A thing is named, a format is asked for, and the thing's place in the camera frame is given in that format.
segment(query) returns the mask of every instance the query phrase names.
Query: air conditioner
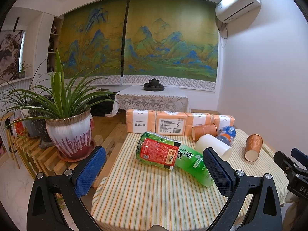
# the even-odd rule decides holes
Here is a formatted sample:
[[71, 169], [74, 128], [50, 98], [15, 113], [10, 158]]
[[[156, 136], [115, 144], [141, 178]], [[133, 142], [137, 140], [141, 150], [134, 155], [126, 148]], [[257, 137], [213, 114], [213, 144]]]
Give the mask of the air conditioner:
[[258, 6], [261, 6], [260, 0], [221, 0], [216, 6], [216, 16], [229, 23]]

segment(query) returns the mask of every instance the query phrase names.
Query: orange paper cup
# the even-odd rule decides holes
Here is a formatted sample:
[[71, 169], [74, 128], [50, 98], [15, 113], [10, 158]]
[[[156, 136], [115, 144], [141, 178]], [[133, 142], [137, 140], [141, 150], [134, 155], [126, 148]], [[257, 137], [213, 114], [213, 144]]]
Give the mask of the orange paper cup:
[[263, 139], [257, 134], [250, 135], [246, 140], [245, 159], [247, 161], [256, 161], [259, 157]]
[[195, 126], [192, 128], [192, 139], [194, 141], [199, 140], [203, 135], [210, 134], [211, 136], [217, 136], [217, 127], [214, 123], [205, 124], [201, 126]]

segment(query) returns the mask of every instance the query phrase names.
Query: white tile floor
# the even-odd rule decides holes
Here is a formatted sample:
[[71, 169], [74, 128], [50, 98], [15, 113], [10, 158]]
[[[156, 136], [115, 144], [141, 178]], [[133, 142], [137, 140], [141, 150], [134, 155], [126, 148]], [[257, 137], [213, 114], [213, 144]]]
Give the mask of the white tile floor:
[[[20, 231], [26, 231], [27, 210], [33, 178], [17, 157], [20, 169], [11, 158], [0, 167], [0, 201]], [[67, 209], [64, 217], [71, 229], [78, 231]]]

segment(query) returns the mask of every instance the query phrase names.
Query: wall hanging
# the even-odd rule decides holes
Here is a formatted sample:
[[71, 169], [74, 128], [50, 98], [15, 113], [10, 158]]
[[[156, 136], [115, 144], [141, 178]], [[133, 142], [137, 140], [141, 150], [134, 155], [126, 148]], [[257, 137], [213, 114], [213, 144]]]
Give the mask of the wall hanging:
[[100, 69], [97, 84], [121, 83], [121, 48], [127, 0], [103, 0], [65, 15], [59, 53], [65, 78], [90, 67]]
[[155, 76], [164, 85], [215, 90], [215, 7], [206, 0], [130, 0], [123, 84]]
[[22, 31], [0, 32], [0, 84], [18, 79]]

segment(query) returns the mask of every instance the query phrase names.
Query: striped tablecloth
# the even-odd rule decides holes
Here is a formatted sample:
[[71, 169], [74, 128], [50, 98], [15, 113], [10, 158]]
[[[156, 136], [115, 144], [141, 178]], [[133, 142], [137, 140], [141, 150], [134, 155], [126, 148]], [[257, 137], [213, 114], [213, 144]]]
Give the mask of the striped tablecloth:
[[[244, 158], [248, 135], [236, 130], [232, 143], [231, 166], [250, 176], [272, 174], [280, 204], [287, 194], [288, 180], [273, 162], [274, 153], [266, 145], [255, 162]], [[206, 230], [227, 201], [216, 185], [205, 187], [184, 170], [173, 171], [136, 160], [141, 134], [129, 133], [107, 178], [102, 180], [93, 197], [92, 216], [103, 230], [148, 230], [160, 225], [170, 231]], [[191, 136], [168, 136], [195, 148]], [[246, 197], [238, 216], [247, 212], [252, 195]]]

